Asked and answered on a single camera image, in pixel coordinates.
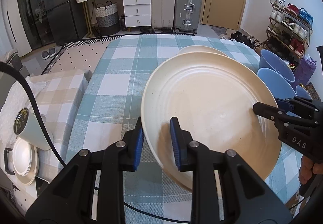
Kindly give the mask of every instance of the woven basket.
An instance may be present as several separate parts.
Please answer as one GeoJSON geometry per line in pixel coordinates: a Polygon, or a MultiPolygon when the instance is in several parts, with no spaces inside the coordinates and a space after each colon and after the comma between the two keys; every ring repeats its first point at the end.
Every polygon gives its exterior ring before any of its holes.
{"type": "Polygon", "coordinates": [[[98,7],[99,4],[101,3],[98,3],[96,8],[93,9],[99,27],[109,27],[119,22],[116,2],[112,3],[111,1],[107,1],[104,7],[98,7]]]}

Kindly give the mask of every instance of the bolt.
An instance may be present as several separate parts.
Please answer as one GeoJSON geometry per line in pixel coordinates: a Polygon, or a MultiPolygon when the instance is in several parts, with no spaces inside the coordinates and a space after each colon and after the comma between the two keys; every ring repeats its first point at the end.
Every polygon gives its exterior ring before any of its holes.
{"type": "Polygon", "coordinates": [[[191,147],[198,147],[199,146],[199,143],[198,143],[198,141],[191,141],[190,142],[190,146],[191,147]]]}
{"type": "Polygon", "coordinates": [[[230,157],[235,157],[236,154],[236,151],[234,151],[233,149],[227,150],[227,155],[230,157]]]}
{"type": "Polygon", "coordinates": [[[80,156],[87,156],[88,155],[88,150],[87,149],[82,149],[79,151],[80,156]]]}
{"type": "Polygon", "coordinates": [[[125,141],[118,141],[117,143],[116,143],[116,146],[117,147],[124,147],[126,145],[126,142],[125,141]]]}

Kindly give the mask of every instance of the shoe rack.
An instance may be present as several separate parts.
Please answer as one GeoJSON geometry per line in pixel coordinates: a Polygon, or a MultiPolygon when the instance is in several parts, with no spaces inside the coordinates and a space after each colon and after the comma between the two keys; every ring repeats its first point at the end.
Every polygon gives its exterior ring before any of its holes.
{"type": "Polygon", "coordinates": [[[311,27],[310,27],[310,25],[308,24],[308,23],[306,23],[304,20],[302,20],[302,19],[300,19],[299,17],[297,17],[297,16],[295,16],[295,15],[293,15],[292,13],[290,13],[290,12],[288,12],[288,11],[285,11],[285,10],[283,10],[283,9],[281,9],[279,6],[276,6],[276,5],[274,5],[274,4],[272,4],[271,3],[271,5],[272,5],[272,8],[274,9],[274,8],[276,8],[276,9],[278,9],[279,11],[281,11],[281,12],[283,12],[285,15],[287,15],[289,18],[291,18],[291,19],[293,19],[298,25],[300,25],[302,28],[304,28],[306,31],[309,31],[309,35],[308,35],[308,38],[304,41],[298,34],[296,34],[295,32],[294,32],[294,30],[293,31],[291,31],[289,28],[287,28],[285,25],[283,25],[283,24],[281,24],[280,22],[277,22],[276,20],[273,20],[272,18],[269,18],[269,21],[270,21],[270,23],[271,24],[273,24],[273,25],[279,25],[279,27],[280,27],[280,29],[281,30],[287,30],[287,33],[288,34],[290,34],[290,36],[291,36],[291,39],[292,38],[296,38],[297,40],[299,40],[301,43],[303,43],[304,44],[304,51],[303,51],[303,53],[300,55],[300,56],[298,56],[296,53],[295,53],[295,51],[293,51],[290,47],[289,47],[289,45],[287,45],[287,44],[285,44],[283,41],[281,41],[279,38],[278,38],[278,35],[275,35],[275,34],[273,34],[271,31],[268,31],[267,29],[266,29],[266,34],[267,34],[267,40],[270,38],[270,37],[274,37],[277,41],[279,41],[281,44],[282,44],[282,46],[283,47],[285,47],[285,48],[287,48],[292,54],[293,54],[293,56],[295,56],[296,58],[298,58],[298,59],[301,59],[301,58],[303,58],[303,56],[304,56],[304,53],[306,52],[306,50],[307,50],[307,48],[309,47],[309,45],[310,45],[310,38],[311,38],[311,35],[312,35],[312,33],[313,33],[313,30],[311,29],[311,27]]]}

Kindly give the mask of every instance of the finger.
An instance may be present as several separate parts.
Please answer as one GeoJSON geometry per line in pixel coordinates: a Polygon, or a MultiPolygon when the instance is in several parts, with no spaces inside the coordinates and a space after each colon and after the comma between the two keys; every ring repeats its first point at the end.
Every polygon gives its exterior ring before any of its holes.
{"type": "Polygon", "coordinates": [[[307,180],[301,175],[301,173],[298,174],[298,180],[302,185],[305,185],[307,183],[307,180]]]}
{"type": "Polygon", "coordinates": [[[313,173],[314,174],[323,174],[323,164],[317,164],[315,163],[314,164],[314,167],[313,167],[313,173]]]}
{"type": "Polygon", "coordinates": [[[305,166],[301,166],[299,173],[308,181],[312,177],[312,171],[305,166]]]}
{"type": "Polygon", "coordinates": [[[306,156],[302,156],[301,164],[306,166],[308,169],[313,167],[314,162],[306,156]]]}

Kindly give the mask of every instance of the beige plate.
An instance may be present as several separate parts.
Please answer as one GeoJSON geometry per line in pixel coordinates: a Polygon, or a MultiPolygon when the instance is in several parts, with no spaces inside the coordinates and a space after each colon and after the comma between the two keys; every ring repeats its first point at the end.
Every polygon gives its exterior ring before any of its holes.
{"type": "Polygon", "coordinates": [[[185,54],[185,53],[192,53],[192,52],[209,52],[209,53],[215,53],[215,54],[227,56],[224,52],[221,52],[217,49],[204,46],[204,45],[190,45],[190,46],[184,47],[178,52],[178,55],[185,54]]]}
{"type": "Polygon", "coordinates": [[[250,69],[219,54],[185,53],[162,63],[150,76],[141,116],[148,145],[159,165],[178,184],[192,189],[192,173],[175,166],[171,117],[194,140],[211,150],[236,150],[266,179],[281,149],[274,122],[256,116],[256,102],[277,106],[266,85],[250,69]]]}
{"type": "Polygon", "coordinates": [[[14,169],[14,173],[17,177],[17,179],[24,185],[28,186],[35,180],[35,177],[38,173],[39,169],[39,161],[38,161],[38,153],[37,148],[33,145],[31,145],[31,166],[30,171],[27,175],[21,176],[17,173],[17,171],[14,169]]]}

